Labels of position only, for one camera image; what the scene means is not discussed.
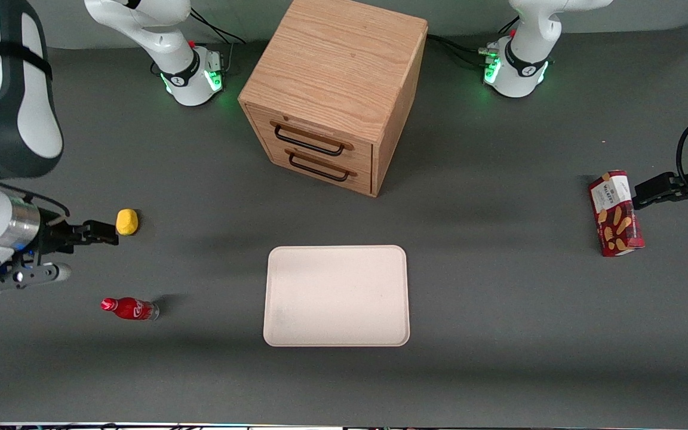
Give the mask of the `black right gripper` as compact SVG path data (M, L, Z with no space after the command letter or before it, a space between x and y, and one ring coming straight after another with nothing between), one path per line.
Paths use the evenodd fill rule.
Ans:
M62 253L73 255L75 248L87 244L107 244L117 247L118 236L112 224L87 220L69 224L54 212L40 212L40 228L33 240L33 255Z

